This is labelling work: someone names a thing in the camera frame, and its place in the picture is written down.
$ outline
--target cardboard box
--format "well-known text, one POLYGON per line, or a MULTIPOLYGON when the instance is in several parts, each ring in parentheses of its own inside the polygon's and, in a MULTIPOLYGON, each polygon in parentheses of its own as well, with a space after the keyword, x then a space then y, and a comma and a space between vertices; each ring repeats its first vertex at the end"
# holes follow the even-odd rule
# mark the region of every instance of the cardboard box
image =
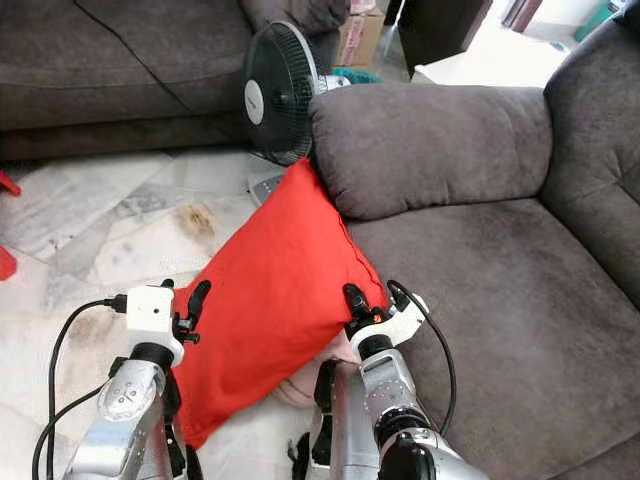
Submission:
POLYGON ((340 28, 336 66, 358 65, 361 69, 368 66, 378 45, 383 22, 384 13, 377 8, 360 15, 351 15, 340 28))

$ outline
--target tiled floor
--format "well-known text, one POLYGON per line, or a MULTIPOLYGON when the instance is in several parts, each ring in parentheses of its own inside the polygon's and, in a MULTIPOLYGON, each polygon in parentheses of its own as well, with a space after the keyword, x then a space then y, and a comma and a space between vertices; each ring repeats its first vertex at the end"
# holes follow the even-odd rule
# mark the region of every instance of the tiled floor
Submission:
MULTIPOLYGON (((0 283, 0 477, 28 478, 46 419, 46 368, 66 317, 79 305, 165 277, 193 278, 255 210, 250 173, 280 171, 241 148, 193 148, 3 165, 23 189, 0 195, 0 245, 18 272, 0 283), (212 228, 191 219, 204 216, 212 228)), ((87 312, 65 342, 58 402, 98 385, 126 353, 123 319, 87 312)), ((58 428, 57 471, 92 418, 89 402, 58 428)), ((202 447, 205 478, 290 478, 287 441, 311 412, 275 398, 239 412, 202 447)))

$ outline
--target sofa armrest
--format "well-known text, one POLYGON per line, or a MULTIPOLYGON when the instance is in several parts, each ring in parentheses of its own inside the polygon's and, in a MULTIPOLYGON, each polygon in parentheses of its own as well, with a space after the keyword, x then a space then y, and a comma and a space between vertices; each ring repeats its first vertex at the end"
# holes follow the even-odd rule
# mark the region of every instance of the sofa armrest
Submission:
POLYGON ((304 35, 337 30, 349 15, 349 0, 240 0, 258 31, 274 20, 296 25, 304 35))
POLYGON ((551 156, 537 88, 355 85, 316 97, 314 163, 338 210, 406 210, 530 197, 551 156))

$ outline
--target sofa seat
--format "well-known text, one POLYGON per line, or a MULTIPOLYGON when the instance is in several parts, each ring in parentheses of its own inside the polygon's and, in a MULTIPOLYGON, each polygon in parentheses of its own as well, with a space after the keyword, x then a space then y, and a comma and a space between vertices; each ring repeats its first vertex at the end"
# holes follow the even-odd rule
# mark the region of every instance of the sofa seat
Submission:
MULTIPOLYGON (((458 375, 449 440, 492 480, 550 478, 640 431, 640 314, 538 200, 349 228, 383 280, 432 309, 458 375)), ((449 380, 433 332, 423 326, 400 350, 441 422, 449 380)))
POLYGON ((253 30, 237 0, 79 1, 188 109, 71 0, 8 1, 0 13, 0 131, 238 110, 253 30))

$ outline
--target black cable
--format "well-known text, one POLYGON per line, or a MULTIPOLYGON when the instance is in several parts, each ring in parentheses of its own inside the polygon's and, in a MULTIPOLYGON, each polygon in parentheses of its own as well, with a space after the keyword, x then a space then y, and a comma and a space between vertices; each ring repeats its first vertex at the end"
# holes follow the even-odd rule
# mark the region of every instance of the black cable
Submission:
POLYGON ((456 401, 458 398, 458 386, 456 384, 456 369, 453 365, 453 357, 451 356, 451 350, 449 349, 449 344, 447 343, 447 340, 445 339, 438 325, 436 325, 436 323, 433 321, 433 318, 431 318, 431 315, 429 314, 429 312, 422 306, 422 304, 418 301, 415 295, 411 293, 411 291, 409 291, 409 289, 407 289, 404 285, 402 285, 400 282, 397 282, 395 280, 389 280, 387 282, 387 286, 389 287, 390 290, 393 290, 394 288, 397 290, 400 290, 415 304, 416 307, 418 307, 418 310, 420 310, 420 313, 424 315, 424 318, 427 320, 427 323, 429 324, 431 329, 435 332, 436 336, 438 337, 438 340, 440 341, 440 344, 442 345, 444 356, 447 359, 447 367, 449 368, 449 383, 451 386, 451 395, 449 397, 449 408, 447 409, 447 414, 445 415, 444 421, 442 422, 442 426, 440 427, 440 435, 444 437, 449 431, 449 427, 451 426, 451 422, 453 421, 453 414, 456 410, 456 401))
POLYGON ((80 5, 80 3, 78 2, 78 0, 73 0, 73 4, 78 7, 80 10, 82 10, 84 12, 84 14, 86 16, 88 16, 91 20, 93 20, 94 22, 96 22, 98 25, 102 26, 103 28, 105 28, 106 30, 108 30, 109 32, 111 32, 119 41, 120 43, 122 43, 122 45, 129 50, 129 53, 131 53, 131 55, 133 55, 133 57, 138 61, 138 63, 140 63, 140 65, 142 65, 142 67, 144 67, 144 69, 149 73, 149 75, 151 75, 151 77, 153 77, 153 79, 156 81, 156 83, 158 85, 160 85, 160 87, 162 87, 162 89, 167 92, 171 97, 173 97, 173 99, 178 102, 180 105, 182 105, 182 108, 184 108, 187 112, 189 112, 191 115, 195 115, 195 112, 193 110, 191 110, 186 103, 184 103, 182 100, 180 100, 180 97, 178 97, 178 95, 176 95, 175 92, 173 92, 173 90, 171 90, 169 87, 167 87, 165 85, 165 83, 160 80, 160 78, 158 77, 158 75, 155 74, 155 72, 151 69, 151 67, 149 67, 146 63, 144 63, 144 61, 138 56, 136 55, 136 52, 133 51, 133 48, 131 48, 129 46, 129 44, 125 41, 124 38, 122 38, 122 36, 116 32, 113 28, 111 28, 109 25, 107 25, 106 23, 104 23, 102 20, 100 20, 98 17, 96 17, 94 14, 92 14, 89 10, 87 10, 86 8, 84 8, 82 5, 80 5))
POLYGON ((42 447, 43 447, 44 441, 47 439, 47 437, 49 437, 49 440, 53 439, 56 422, 58 420, 60 420, 63 416, 65 416, 70 410, 72 410, 72 409, 76 408, 78 405, 80 405, 82 402, 86 402, 91 397, 94 397, 98 393, 100 393, 100 390, 102 389, 103 386, 104 386, 104 384, 100 385, 98 388, 96 388, 94 390, 91 390, 89 393, 87 393, 86 395, 83 395, 82 397, 78 398, 77 400, 74 400, 69 405, 67 405, 62 410, 60 410, 56 415, 54 415, 54 417, 51 420, 49 420, 49 423, 47 424, 47 426, 44 428, 44 430, 40 434, 40 437, 38 438, 38 441, 36 443, 36 447, 35 447, 35 449, 33 451, 33 458, 31 460, 31 479, 32 480, 39 480, 40 479, 40 474, 39 474, 40 454, 42 453, 42 447))
MULTIPOLYGON (((67 318, 67 321, 62 327, 62 330, 60 330, 60 333, 58 334, 56 343, 53 346, 53 350, 51 351, 51 361, 49 363, 49 422, 53 421, 56 414, 56 365, 58 363, 58 356, 60 354, 60 347, 62 346, 62 340, 64 340, 64 336, 67 334, 67 331, 71 327, 71 324, 78 317, 78 315, 80 315, 85 310, 88 310, 89 308, 96 307, 99 305, 111 305, 111 301, 108 299, 97 300, 95 302, 89 302, 77 308, 69 316, 69 318, 67 318)), ((54 436, 55 436, 55 427, 52 424, 51 435, 49 436, 49 441, 47 442, 47 480, 53 480, 54 436)))

